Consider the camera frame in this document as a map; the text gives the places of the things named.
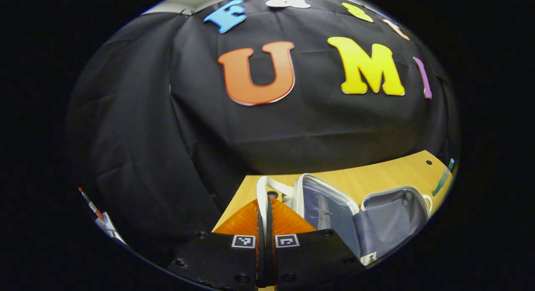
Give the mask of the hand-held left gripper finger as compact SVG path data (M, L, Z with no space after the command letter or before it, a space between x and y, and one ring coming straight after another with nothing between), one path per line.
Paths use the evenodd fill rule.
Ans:
M333 229L316 230L269 198L266 279L276 289L346 289L365 267Z
M265 234L256 200L244 205L213 232L198 231L173 249L167 270L220 291L256 291L265 286Z

